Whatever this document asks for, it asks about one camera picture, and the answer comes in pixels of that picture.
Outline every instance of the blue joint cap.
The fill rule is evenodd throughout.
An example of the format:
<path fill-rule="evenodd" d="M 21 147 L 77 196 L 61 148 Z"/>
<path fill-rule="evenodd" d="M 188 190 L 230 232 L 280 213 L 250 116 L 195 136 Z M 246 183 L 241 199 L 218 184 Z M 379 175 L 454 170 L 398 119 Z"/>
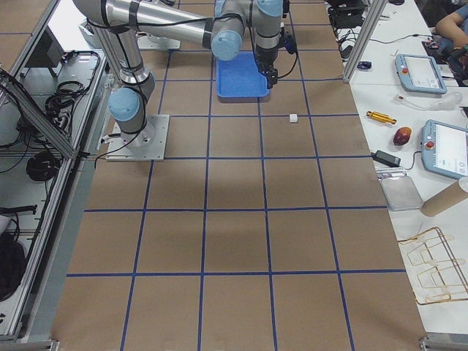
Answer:
<path fill-rule="evenodd" d="M 215 17 L 219 17 L 221 15 L 222 5 L 224 5 L 225 2 L 226 2 L 226 0 L 216 0 L 216 2 L 214 3 L 214 15 L 215 15 Z"/>
<path fill-rule="evenodd" d="M 120 88 L 109 97 L 109 110 L 119 122 L 127 122 L 136 116 L 140 109 L 140 97 L 130 88 Z"/>
<path fill-rule="evenodd" d="M 234 59 L 242 47 L 242 37 L 237 31 L 221 31 L 211 40 L 211 52 L 222 61 Z"/>
<path fill-rule="evenodd" d="M 271 17 L 283 15 L 283 0 L 257 0 L 258 9 Z"/>

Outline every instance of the blue tray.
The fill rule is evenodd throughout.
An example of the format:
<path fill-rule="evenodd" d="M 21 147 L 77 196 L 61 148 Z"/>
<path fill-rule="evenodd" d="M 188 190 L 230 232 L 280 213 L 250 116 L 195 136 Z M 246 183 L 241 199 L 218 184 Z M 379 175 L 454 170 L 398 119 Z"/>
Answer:
<path fill-rule="evenodd" d="M 216 92 L 219 97 L 266 97 L 270 91 L 253 53 L 244 51 L 231 61 L 217 60 Z"/>

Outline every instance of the person's arm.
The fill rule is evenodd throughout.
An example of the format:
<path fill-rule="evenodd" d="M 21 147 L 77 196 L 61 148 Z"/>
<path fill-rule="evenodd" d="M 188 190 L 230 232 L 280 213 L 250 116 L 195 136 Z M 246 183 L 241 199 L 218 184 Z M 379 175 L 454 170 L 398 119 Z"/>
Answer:
<path fill-rule="evenodd" d="M 450 13 L 437 23 L 436 31 L 443 37 L 451 39 L 455 48 L 462 48 L 468 45 L 468 35 L 459 27 L 463 21 L 464 18 L 457 12 Z"/>

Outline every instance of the gold wire rack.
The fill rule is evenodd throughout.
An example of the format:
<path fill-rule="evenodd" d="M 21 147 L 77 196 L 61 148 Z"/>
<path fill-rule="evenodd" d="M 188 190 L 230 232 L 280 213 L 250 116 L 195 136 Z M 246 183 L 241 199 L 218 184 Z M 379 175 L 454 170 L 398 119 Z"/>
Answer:
<path fill-rule="evenodd" d="M 466 260 L 455 258 L 448 244 L 451 239 L 439 227 L 432 227 L 398 241 L 420 285 L 413 286 L 419 305 L 468 300 L 468 281 L 461 269 Z"/>

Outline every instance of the red apple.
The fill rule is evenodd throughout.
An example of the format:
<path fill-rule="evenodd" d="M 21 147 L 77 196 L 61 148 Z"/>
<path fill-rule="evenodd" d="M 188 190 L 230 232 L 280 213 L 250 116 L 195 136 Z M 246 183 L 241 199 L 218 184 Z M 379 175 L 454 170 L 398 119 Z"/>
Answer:
<path fill-rule="evenodd" d="M 395 145 L 404 145 L 408 141 L 410 141 L 411 137 L 411 128 L 409 127 L 402 127 L 398 129 L 393 137 L 393 143 Z"/>

